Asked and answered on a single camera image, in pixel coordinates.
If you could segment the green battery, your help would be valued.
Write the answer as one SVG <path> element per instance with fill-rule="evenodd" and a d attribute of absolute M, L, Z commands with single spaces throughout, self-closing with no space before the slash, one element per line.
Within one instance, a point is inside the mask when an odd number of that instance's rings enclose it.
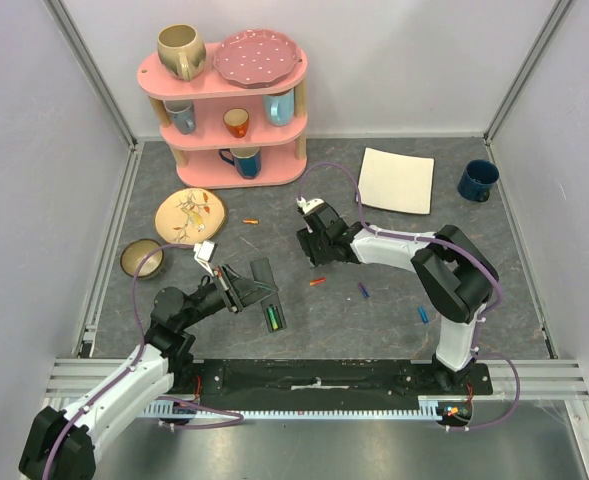
<path fill-rule="evenodd" d="M 273 331 L 280 329 L 280 320 L 278 310 L 274 306 L 269 306 L 267 309 L 270 325 Z"/>

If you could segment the black remote control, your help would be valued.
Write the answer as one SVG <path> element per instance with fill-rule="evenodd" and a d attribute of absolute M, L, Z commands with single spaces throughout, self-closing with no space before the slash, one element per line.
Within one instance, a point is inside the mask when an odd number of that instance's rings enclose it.
<path fill-rule="evenodd" d="M 260 301 L 261 310 L 270 333 L 284 330 L 287 325 L 278 294 L 273 271 L 267 258 L 260 258 L 250 262 L 254 282 L 264 294 Z"/>

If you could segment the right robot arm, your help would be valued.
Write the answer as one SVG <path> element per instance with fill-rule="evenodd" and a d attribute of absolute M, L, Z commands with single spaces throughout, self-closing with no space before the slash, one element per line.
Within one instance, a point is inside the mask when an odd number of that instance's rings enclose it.
<path fill-rule="evenodd" d="M 297 200 L 306 227 L 297 238 L 311 264 L 380 264 L 417 274 L 441 315 L 432 359 L 432 381 L 441 392 L 457 392 L 475 362 L 477 324 L 498 285 L 494 267 L 463 234 L 446 225 L 435 233 L 412 234 L 367 223 L 347 224 L 321 199 Z"/>

